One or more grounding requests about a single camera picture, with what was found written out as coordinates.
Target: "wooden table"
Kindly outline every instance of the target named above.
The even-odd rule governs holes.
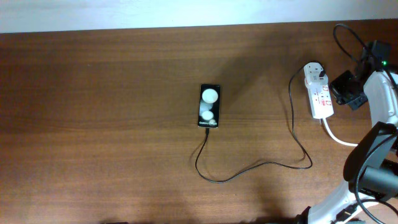
[[[310,170],[269,165],[227,184],[201,179],[198,94],[201,83],[222,86],[220,128],[199,161],[208,177],[256,161],[307,166],[289,131],[287,84],[313,59],[330,80],[354,68],[334,43],[335,24],[1,34],[0,222],[239,223],[315,205],[342,180],[352,147],[312,119],[303,74],[292,95]],[[397,20],[347,24],[366,41],[390,42],[398,62]],[[347,31],[338,36],[361,53]],[[368,105],[333,105],[339,138],[358,142],[371,129]],[[371,211],[396,222],[381,205]]]

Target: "white power strip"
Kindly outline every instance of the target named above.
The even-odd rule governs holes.
[[[334,111],[328,87],[328,76],[322,66],[316,62],[308,63],[304,66],[304,74],[312,117],[316,119],[330,117]]]

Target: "black wire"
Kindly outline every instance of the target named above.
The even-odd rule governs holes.
[[[239,175],[241,175],[241,174],[243,174],[243,173],[245,173],[245,172],[247,172],[247,171],[249,171],[249,170],[255,169],[255,168],[259,167],[259,166],[263,166],[263,165],[266,165],[266,164],[275,164],[275,165],[282,166],[282,167],[286,167],[286,168],[289,168],[289,169],[298,169],[298,170],[309,169],[309,168],[312,167],[313,162],[312,162],[312,160],[311,160],[311,157],[310,157],[310,155],[308,154],[308,152],[305,150],[305,148],[301,145],[300,141],[297,139],[296,133],[295,133],[295,131],[294,131],[294,109],[293,109],[293,100],[292,100],[292,92],[291,92],[291,84],[292,84],[292,81],[293,81],[294,77],[304,68],[305,65],[303,65],[302,67],[300,67],[300,69],[298,69],[297,72],[294,73],[294,75],[292,76],[292,78],[291,78],[290,81],[289,81],[289,99],[290,99],[290,106],[291,106],[291,108],[292,108],[292,135],[293,135],[294,140],[297,142],[297,144],[300,146],[300,148],[301,148],[302,151],[304,152],[304,154],[305,154],[305,155],[308,157],[308,159],[310,160],[310,165],[309,165],[309,166],[306,166],[306,167],[294,167],[294,166],[288,166],[288,165],[285,165],[285,164],[281,164],[281,163],[278,163],[278,162],[272,162],[272,161],[269,161],[269,162],[262,162],[262,163],[260,163],[260,164],[258,164],[258,165],[255,165],[255,166],[249,167],[249,168],[247,168],[247,169],[244,169],[244,170],[242,170],[242,171],[236,173],[235,175],[233,175],[232,177],[230,177],[230,178],[228,178],[228,179],[225,179],[225,180],[211,180],[211,179],[205,177],[204,175],[202,175],[202,174],[200,173],[200,171],[198,170],[198,160],[199,160],[199,156],[200,156],[200,154],[201,154],[203,148],[205,147],[205,144],[206,144],[206,142],[207,142],[207,139],[208,139],[208,136],[209,136],[209,132],[210,132],[210,130],[209,130],[208,128],[206,128],[206,137],[205,137],[205,141],[203,142],[203,144],[202,144],[202,146],[201,146],[201,148],[200,148],[200,151],[199,151],[199,153],[198,153],[198,155],[197,155],[197,159],[196,159],[196,161],[195,161],[195,168],[196,168],[196,170],[197,170],[197,172],[198,172],[198,174],[199,174],[199,176],[200,176],[201,178],[203,178],[203,179],[205,179],[205,180],[207,180],[207,181],[209,181],[209,182],[211,182],[211,183],[214,183],[214,184],[223,184],[223,183],[226,183],[226,182],[228,182],[228,181],[230,181],[230,180],[233,180],[233,179],[236,178],[237,176],[239,176]]]
[[[377,199],[364,199],[364,200],[361,200],[361,202],[362,203],[364,203],[364,202],[378,202],[378,203],[380,203],[382,205],[385,205],[385,206],[389,207],[398,216],[398,210],[394,206],[389,204],[388,202],[380,201],[380,200],[377,200]]]
[[[368,46],[366,46],[366,44],[361,40],[361,38],[355,33],[355,31],[354,31],[353,29],[351,29],[350,27],[348,27],[348,26],[345,25],[345,24],[337,24],[337,25],[335,26],[335,28],[333,29],[333,37],[335,38],[335,41],[336,41],[337,45],[339,46],[339,48],[340,48],[347,56],[349,56],[349,57],[350,57],[352,60],[354,60],[356,63],[359,63],[358,60],[356,60],[351,54],[349,54],[349,53],[341,46],[340,42],[338,41],[338,39],[337,39],[337,37],[336,37],[336,30],[337,30],[337,28],[339,28],[339,27],[343,27],[343,28],[349,30],[349,31],[355,36],[355,38],[361,43],[361,45],[363,46],[363,48],[375,59],[375,61],[381,64],[380,60],[372,53],[371,50],[369,50]],[[392,88],[394,89],[394,91],[396,92],[396,94],[397,94],[397,96],[398,96],[398,86],[397,86],[397,83],[395,82],[394,78],[393,78],[392,75],[390,74],[390,71],[389,71],[386,67],[384,67],[383,70],[387,73],[387,76],[389,77],[389,79],[390,79],[390,81],[391,81]],[[362,170],[362,168],[364,167],[366,161],[370,158],[370,156],[374,153],[374,151],[375,151],[378,147],[380,147],[382,144],[384,144],[385,142],[387,142],[388,139],[391,139],[391,137],[395,137],[395,136],[397,136],[397,134],[394,134],[394,135],[388,137],[387,139],[385,139],[385,141],[383,141],[383,142],[380,143],[378,146],[376,146],[375,149],[373,150],[373,152],[370,153],[370,154],[366,157],[366,160],[363,162],[363,164],[362,164],[362,166],[361,166],[361,168],[360,168],[359,171]],[[362,210],[363,210],[373,221],[375,221],[375,222],[378,223],[378,224],[383,224],[382,221],[380,221],[379,219],[377,219],[368,209],[366,209],[366,207],[362,204],[362,202],[361,202],[360,199],[359,199],[359,193],[358,193],[358,190],[359,190],[359,189],[358,189],[359,175],[360,175],[360,173],[358,173],[358,175],[357,175],[357,177],[356,177],[356,180],[355,180],[355,183],[354,183],[354,194],[355,194],[355,199],[358,201],[358,205],[362,208]]]
[[[352,60],[354,60],[356,63],[359,63],[359,61],[358,61],[356,58],[354,58],[350,53],[348,53],[348,52],[341,46],[340,42],[338,41],[337,36],[336,36],[336,30],[337,30],[337,28],[339,28],[339,27],[343,27],[343,28],[349,30],[349,32],[352,33],[352,34],[355,36],[355,38],[359,41],[359,43],[361,43],[362,47],[363,47],[363,48],[364,48],[364,49],[365,49],[365,50],[366,50],[378,63],[381,64],[379,58],[377,58],[377,57],[373,54],[373,52],[369,49],[369,47],[366,46],[366,44],[362,41],[362,39],[358,36],[358,34],[355,33],[355,31],[354,31],[352,28],[350,28],[350,27],[347,26],[346,24],[337,24],[337,25],[335,26],[335,28],[333,29],[333,37],[335,38],[336,44],[339,46],[339,48],[340,48],[347,56],[349,56],[349,57],[350,57]],[[395,80],[393,79],[393,77],[391,76],[390,71],[389,71],[386,67],[384,67],[383,70],[387,73],[387,76],[388,76],[388,78],[389,78],[390,81],[391,81],[392,87],[393,87],[393,89],[395,89],[395,91],[396,91],[396,93],[397,93],[397,95],[398,95],[398,86],[397,86],[397,83],[395,82]]]

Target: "charging cable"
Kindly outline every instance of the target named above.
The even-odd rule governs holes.
[[[355,143],[344,142],[344,141],[342,141],[342,140],[336,138],[336,136],[335,136],[335,135],[332,133],[332,131],[330,130],[329,125],[328,125],[328,123],[327,123],[327,121],[326,121],[326,118],[322,118],[322,121],[323,121],[323,124],[325,125],[326,130],[328,131],[328,134],[330,135],[330,137],[331,137],[333,140],[335,140],[336,142],[338,142],[338,143],[340,143],[340,144],[343,144],[343,145],[345,145],[345,146],[353,146],[353,147],[356,147],[356,146],[358,145],[358,144],[355,144]]]
[[[298,139],[297,136],[296,136],[295,129],[294,129],[294,109],[293,109],[293,99],[292,99],[292,91],[291,91],[291,90],[292,90],[292,81],[293,81],[293,79],[301,72],[301,70],[302,70],[303,68],[304,68],[304,65],[301,66],[301,67],[293,74],[292,78],[290,78],[290,81],[289,81],[289,100],[290,100],[290,107],[291,107],[291,109],[292,109],[292,136],[293,136],[294,140],[296,141],[296,143],[298,144],[298,146],[300,146],[300,148],[301,148],[301,150],[303,151],[303,153],[308,157],[308,160],[310,161],[310,164],[307,165],[307,166],[305,166],[305,167],[295,167],[295,166],[288,166],[288,165],[285,165],[285,164],[281,164],[281,163],[278,163],[278,162],[267,161],[267,162],[262,162],[262,163],[260,163],[260,164],[251,166],[251,167],[249,167],[249,168],[247,168],[247,169],[243,169],[243,170],[239,171],[238,173],[236,173],[235,175],[232,175],[231,177],[229,177],[229,178],[227,178],[227,179],[225,179],[225,180],[211,180],[211,179],[205,177],[202,173],[200,173],[200,171],[199,171],[199,169],[198,169],[198,160],[199,160],[199,157],[200,157],[200,154],[201,154],[203,148],[204,148],[205,145],[206,145],[206,142],[207,142],[207,139],[208,139],[209,133],[210,133],[210,129],[209,129],[209,128],[206,128],[206,137],[205,137],[205,140],[203,141],[203,144],[201,145],[201,148],[200,148],[199,153],[198,153],[198,155],[197,155],[197,159],[196,159],[196,161],[195,161],[195,168],[196,168],[196,170],[197,170],[197,172],[198,172],[198,174],[199,174],[199,176],[200,176],[201,178],[203,178],[203,179],[205,179],[205,180],[207,180],[207,181],[209,181],[209,182],[211,182],[211,183],[214,183],[214,184],[223,184],[223,183],[229,182],[230,180],[235,179],[237,176],[239,176],[239,175],[241,175],[241,174],[243,174],[243,173],[245,173],[245,172],[247,172],[247,171],[249,171],[249,170],[253,170],[253,169],[257,168],[257,167],[260,167],[260,166],[263,166],[263,165],[266,165],[266,164],[273,164],[273,165],[277,165],[277,166],[281,166],[281,167],[286,167],[286,168],[289,168],[289,169],[296,169],[296,170],[305,170],[305,169],[309,169],[309,168],[312,167],[312,165],[313,165],[312,159],[311,159],[310,155],[308,154],[307,150],[305,150],[304,146],[301,145],[299,139]]]

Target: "small electronic device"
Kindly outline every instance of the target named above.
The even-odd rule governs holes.
[[[202,84],[200,86],[198,126],[218,128],[220,118],[220,85]]]
[[[347,70],[329,86],[336,102],[339,105],[348,105],[352,110],[358,109],[368,101],[363,88],[373,72],[381,72],[389,67],[387,61],[391,51],[390,44],[375,40],[367,44],[367,49],[364,47],[354,74]]]

